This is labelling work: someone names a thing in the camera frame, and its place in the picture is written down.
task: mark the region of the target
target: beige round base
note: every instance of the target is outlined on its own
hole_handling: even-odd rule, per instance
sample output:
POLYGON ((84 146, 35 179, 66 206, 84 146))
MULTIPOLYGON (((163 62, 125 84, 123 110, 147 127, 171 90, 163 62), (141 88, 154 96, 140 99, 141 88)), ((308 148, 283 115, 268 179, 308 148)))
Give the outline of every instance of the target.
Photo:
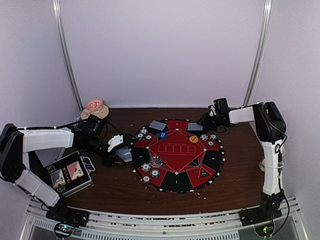
POLYGON ((90 111, 88 108, 84 109, 81 113, 81 119, 85 120, 90 115, 94 115, 100 119, 104 119, 109 114, 109 108, 106 105, 102 105, 102 107, 98 111, 90 111))

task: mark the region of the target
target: round game mat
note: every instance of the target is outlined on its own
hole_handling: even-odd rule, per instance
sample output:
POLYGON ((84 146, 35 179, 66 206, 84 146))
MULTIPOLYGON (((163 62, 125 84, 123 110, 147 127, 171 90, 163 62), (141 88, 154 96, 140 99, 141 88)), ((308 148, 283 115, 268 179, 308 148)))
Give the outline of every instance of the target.
POLYGON ((135 137, 133 172, 162 192, 185 193, 211 184, 225 163, 218 137, 189 120, 153 121, 135 137))

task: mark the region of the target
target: metal frame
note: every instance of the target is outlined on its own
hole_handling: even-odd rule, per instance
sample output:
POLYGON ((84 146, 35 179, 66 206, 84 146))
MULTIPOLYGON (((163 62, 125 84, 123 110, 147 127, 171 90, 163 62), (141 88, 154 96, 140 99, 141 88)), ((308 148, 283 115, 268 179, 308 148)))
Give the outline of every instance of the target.
MULTIPOLYGON (((295 197, 288 199, 290 215, 294 217, 295 228, 301 240, 308 240, 304 233, 304 222, 301 210, 295 197)), ((286 202, 281 203, 282 217, 287 216, 286 202)), ((185 215, 130 215, 87 210, 89 215, 86 227, 76 228, 73 236, 84 240, 150 240, 150 239, 223 239, 219 236, 230 236, 231 240, 239 239, 238 231, 253 228, 253 225, 242 226, 239 211, 221 211, 215 213, 185 215)), ((29 225, 52 230, 56 222, 45 217, 41 203, 32 199, 27 209, 28 219, 25 221, 20 239, 28 239, 29 225)))
POLYGON ((250 82, 243 101, 243 106, 248 106, 251 104, 252 97, 255 92, 255 87, 258 83, 258 78, 261 71, 262 57, 267 45, 268 33, 271 22, 272 6, 273 0, 265 0, 258 47, 253 63, 250 82))
POLYGON ((55 21, 56 21, 56 26, 59 32, 59 37, 60 37, 60 43, 61 43, 61 49, 62 49, 62 54, 63 54, 63 60, 65 64, 65 69, 67 72, 67 76, 71 85, 71 90, 73 93, 73 96, 75 98, 76 104, 78 106, 79 111, 81 112, 84 107, 81 102, 80 94, 77 88, 77 84, 75 81, 75 76, 74 72, 71 66, 71 61, 70 61, 70 56, 69 56, 69 51, 67 47, 67 41, 66 41, 66 36, 65 36, 65 30, 64 30, 64 25, 63 25, 63 20, 62 20, 62 14, 61 14, 61 9, 60 9, 60 0, 52 0, 53 3, 53 11, 54 11, 54 16, 55 16, 55 21))

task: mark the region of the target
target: yellow disc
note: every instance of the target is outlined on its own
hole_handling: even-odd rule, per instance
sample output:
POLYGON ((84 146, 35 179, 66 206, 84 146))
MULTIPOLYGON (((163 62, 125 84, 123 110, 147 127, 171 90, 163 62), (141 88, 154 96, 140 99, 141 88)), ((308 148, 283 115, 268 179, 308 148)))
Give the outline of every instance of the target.
POLYGON ((199 138, 197 138, 196 136, 191 136, 191 137, 189 137, 189 140, 193 144, 196 144, 199 141, 199 138))

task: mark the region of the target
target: blue disc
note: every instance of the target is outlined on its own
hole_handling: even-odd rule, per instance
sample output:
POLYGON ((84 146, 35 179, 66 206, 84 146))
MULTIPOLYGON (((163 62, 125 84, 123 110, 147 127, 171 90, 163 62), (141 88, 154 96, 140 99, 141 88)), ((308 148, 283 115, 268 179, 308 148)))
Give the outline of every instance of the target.
POLYGON ((159 133, 158 136, 159 136, 159 138, 161 138, 161 139, 165 139, 166 137, 168 137, 168 134, 167 134, 166 132, 162 131, 162 132, 159 133))

